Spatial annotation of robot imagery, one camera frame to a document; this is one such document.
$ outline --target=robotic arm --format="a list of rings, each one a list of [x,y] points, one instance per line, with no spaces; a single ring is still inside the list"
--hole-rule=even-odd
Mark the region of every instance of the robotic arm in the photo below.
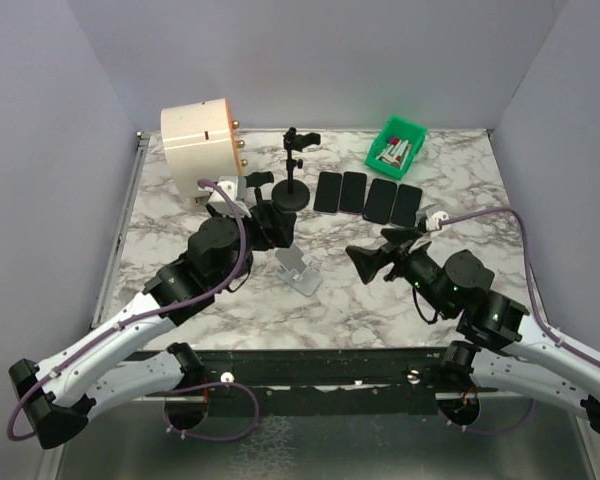
[[[600,353],[491,290],[494,273],[470,251],[451,255],[440,267],[427,254],[428,231],[439,231],[445,223],[450,222],[444,212],[430,210],[418,228],[383,229],[387,242],[377,250],[349,246],[346,251],[363,283],[392,265],[384,280],[405,279],[414,289],[414,299],[419,294],[436,311],[433,322],[438,315],[459,317],[456,330],[467,341],[452,342],[443,361],[443,375],[465,390],[506,389],[557,405],[588,419],[600,433]],[[455,410],[442,410],[461,423],[452,418]]]
[[[261,175],[247,185],[272,180],[270,174]],[[202,362],[187,344],[173,344],[143,362],[120,362],[213,304],[215,294],[229,290],[232,279],[248,275],[254,250],[290,247],[296,215],[262,200],[258,188],[256,206],[245,211],[232,201],[231,188],[227,194],[210,182],[201,186],[214,189],[233,218],[210,206],[211,218],[189,237],[186,252],[158,270],[118,314],[66,350],[37,364],[22,359],[9,369],[20,400],[9,422],[12,440],[36,435],[43,448],[53,448],[119,404],[204,383]],[[31,434],[13,434],[20,409],[33,427]]]

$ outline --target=black cable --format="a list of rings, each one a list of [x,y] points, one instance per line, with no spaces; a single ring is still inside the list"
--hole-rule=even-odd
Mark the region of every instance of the black cable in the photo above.
[[[240,282],[240,285],[238,285],[233,290],[231,290],[231,287],[227,287],[227,292],[229,292],[229,293],[236,293],[238,290],[240,290],[240,288],[242,288],[242,285],[244,285],[247,282],[247,280],[249,280],[250,276],[251,276],[251,265],[249,265],[249,270],[247,270],[247,276],[244,277],[244,280],[242,282]]]
[[[416,289],[412,288],[411,293],[413,294],[413,304],[416,306],[418,315],[420,315],[420,318],[422,320],[424,320],[424,323],[426,323],[427,325],[433,325],[434,323],[437,323],[438,322],[438,312],[433,314],[433,318],[431,320],[427,319],[427,317],[424,316],[424,313],[422,313],[422,310],[420,310],[420,305],[418,305],[418,294],[416,293]]]

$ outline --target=white cylinder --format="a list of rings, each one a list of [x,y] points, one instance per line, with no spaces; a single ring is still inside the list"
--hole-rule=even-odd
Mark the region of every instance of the white cylinder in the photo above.
[[[225,98],[162,110],[164,155],[180,195],[208,196],[198,180],[242,175],[233,121]]]

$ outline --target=marble table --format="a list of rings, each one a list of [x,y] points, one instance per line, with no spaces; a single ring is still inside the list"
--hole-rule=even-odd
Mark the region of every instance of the marble table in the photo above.
[[[241,132],[240,138],[246,143],[241,156],[249,162],[247,173],[271,170],[276,181],[285,178],[282,133]],[[373,178],[381,176],[364,165],[377,132],[320,133],[322,145],[299,155],[305,167],[296,175],[312,194],[323,170],[365,172],[369,176],[367,188]],[[440,203],[451,216],[508,203],[484,130],[429,132],[403,181],[423,189],[422,205]],[[265,198],[269,198],[271,187],[263,189]],[[276,277],[279,263],[272,251],[256,252],[251,278],[238,292],[223,292],[214,305],[154,339],[145,349],[164,349],[176,341],[199,349],[444,346],[460,338],[454,321],[429,326],[419,318],[406,282],[385,283],[380,277],[368,286],[360,282],[344,249],[347,245],[380,245],[382,226],[360,216],[318,214],[312,205],[313,198],[299,213],[295,239],[323,277],[313,296],[303,296]],[[142,289],[159,267],[183,252],[189,235],[206,218],[204,209],[194,208],[178,196],[164,159],[161,136],[154,134],[108,316]],[[495,290],[529,304],[515,220],[498,215],[455,225],[434,241],[429,252],[442,264],[449,255],[465,248],[496,272]],[[426,306],[423,309],[428,315],[433,313]]]

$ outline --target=gray floor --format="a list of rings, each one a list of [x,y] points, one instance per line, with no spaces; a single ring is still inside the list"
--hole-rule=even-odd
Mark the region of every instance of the gray floor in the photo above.
[[[484,429],[516,423],[529,406],[521,398],[484,402],[477,424]],[[65,448],[58,480],[594,478],[575,420],[545,405],[524,428],[499,437],[462,433],[440,417],[268,417],[227,445],[167,435],[161,408],[135,402],[96,419]],[[243,425],[210,422],[205,433]]]

